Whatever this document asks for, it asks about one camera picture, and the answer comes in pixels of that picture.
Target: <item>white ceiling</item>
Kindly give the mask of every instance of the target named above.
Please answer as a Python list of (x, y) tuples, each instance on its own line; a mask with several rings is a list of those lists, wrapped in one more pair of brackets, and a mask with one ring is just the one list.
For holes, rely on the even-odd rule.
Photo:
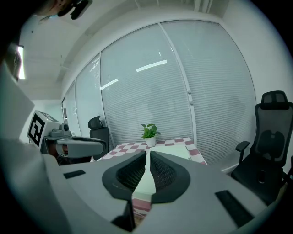
[[(38, 24), (42, 17), (32, 16), (21, 32), (20, 45), (24, 46), (26, 79), (19, 80), (19, 86), (33, 100), (50, 99), (48, 94), (42, 96), (46, 88), (56, 89), (53, 94), (58, 95), (70, 63), (99, 29), (122, 14), (157, 5), (158, 1), (160, 5), (194, 6), (193, 0), (93, 0), (91, 6), (77, 20), (71, 20), (70, 14), (67, 14)], [(39, 89), (35, 92), (38, 95), (33, 94), (34, 89)]]

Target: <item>chair headrest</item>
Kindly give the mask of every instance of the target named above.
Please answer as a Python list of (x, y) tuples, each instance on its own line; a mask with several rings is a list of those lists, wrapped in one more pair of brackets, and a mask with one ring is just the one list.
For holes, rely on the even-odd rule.
[(283, 91), (271, 91), (262, 95), (260, 107), (263, 110), (287, 110), (289, 106)]
[(101, 116), (97, 116), (94, 117), (92, 119), (90, 119), (90, 121), (88, 122), (87, 126), (89, 129), (99, 129), (103, 127), (103, 124), (101, 123), (101, 121), (99, 120)]

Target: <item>white pot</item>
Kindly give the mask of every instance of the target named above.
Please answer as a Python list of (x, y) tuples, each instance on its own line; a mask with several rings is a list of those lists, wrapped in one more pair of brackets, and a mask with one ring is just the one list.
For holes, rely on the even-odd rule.
[(156, 136), (151, 137), (151, 138), (145, 138), (146, 140), (146, 144), (148, 145), (148, 147), (153, 147), (156, 145)]

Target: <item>mesh chair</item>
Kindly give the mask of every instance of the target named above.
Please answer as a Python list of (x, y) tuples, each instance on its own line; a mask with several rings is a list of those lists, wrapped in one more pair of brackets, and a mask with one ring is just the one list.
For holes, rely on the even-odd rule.
[(293, 127), (293, 103), (288, 102), (283, 91), (265, 93), (261, 104), (255, 106), (255, 116), (256, 135), (250, 154), (242, 161), (249, 142), (237, 145), (240, 159), (232, 177), (268, 205), (276, 199), (282, 185), (282, 167)]
[(90, 129), (91, 138), (100, 139), (106, 142), (105, 150), (101, 154), (95, 155), (93, 157), (95, 160), (98, 160), (109, 152), (109, 129), (107, 127), (103, 127), (103, 124), (99, 118), (100, 116), (94, 117), (87, 124)]

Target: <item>black rectangular strip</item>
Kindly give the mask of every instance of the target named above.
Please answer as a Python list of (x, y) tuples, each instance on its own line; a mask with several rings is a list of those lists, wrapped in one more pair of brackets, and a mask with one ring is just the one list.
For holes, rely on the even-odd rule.
[(254, 218), (228, 190), (215, 194), (239, 228)]
[(76, 176), (83, 175), (83, 174), (85, 174), (85, 172), (83, 170), (76, 170), (76, 171), (64, 173), (63, 175), (64, 175), (65, 179), (69, 179), (69, 178), (76, 177)]

